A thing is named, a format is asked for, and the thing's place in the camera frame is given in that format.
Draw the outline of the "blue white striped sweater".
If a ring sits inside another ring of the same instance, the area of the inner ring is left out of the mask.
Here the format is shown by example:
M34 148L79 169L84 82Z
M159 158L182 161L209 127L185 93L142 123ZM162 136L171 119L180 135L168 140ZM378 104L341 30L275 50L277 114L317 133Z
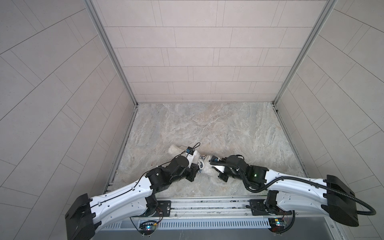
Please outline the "blue white striped sweater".
M208 167L210 166L209 161L211 159L211 156L209 155L201 155L198 159L197 165L199 166L199 173L204 173L207 171Z

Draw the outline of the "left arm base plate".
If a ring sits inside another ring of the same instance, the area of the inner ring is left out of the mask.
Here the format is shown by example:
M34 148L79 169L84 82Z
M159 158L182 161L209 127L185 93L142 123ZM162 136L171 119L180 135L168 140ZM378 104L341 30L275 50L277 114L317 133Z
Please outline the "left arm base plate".
M146 210L141 215L134 215L134 217L141 217L141 218L155 218L155 217L169 217L170 211L171 211L171 201L157 201L157 204L155 202L149 202L145 201L145 207Z

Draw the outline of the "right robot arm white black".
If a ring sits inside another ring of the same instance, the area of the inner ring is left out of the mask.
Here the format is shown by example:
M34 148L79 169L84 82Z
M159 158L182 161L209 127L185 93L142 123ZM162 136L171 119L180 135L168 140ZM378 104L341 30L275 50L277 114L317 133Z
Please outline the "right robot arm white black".
M359 226L355 193L338 177L308 179L282 174L265 167L249 165L244 157L231 155L210 160L219 178L239 179L251 193L267 191L266 210L282 212L303 211L328 215L332 220L349 227Z

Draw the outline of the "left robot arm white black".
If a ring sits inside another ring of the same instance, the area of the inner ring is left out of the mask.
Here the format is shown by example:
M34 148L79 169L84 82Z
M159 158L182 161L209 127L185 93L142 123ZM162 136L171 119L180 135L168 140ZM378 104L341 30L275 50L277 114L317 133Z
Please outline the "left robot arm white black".
M151 216L158 207L156 193L182 179L193 182L199 170L199 165L177 156L166 167L151 169L118 190L94 197L80 195L65 214L67 238L90 240L98 231L120 220Z

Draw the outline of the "white teddy bear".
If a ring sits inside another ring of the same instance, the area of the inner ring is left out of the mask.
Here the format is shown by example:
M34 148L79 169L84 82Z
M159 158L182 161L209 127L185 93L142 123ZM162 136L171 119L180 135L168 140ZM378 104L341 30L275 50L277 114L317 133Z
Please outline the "white teddy bear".
M178 151L186 150L184 147L171 145L169 148L170 154L175 154ZM227 187L218 179L219 173L211 165L204 173L197 173L195 180L180 180L173 183L166 190L167 197L218 197L225 196L229 193Z

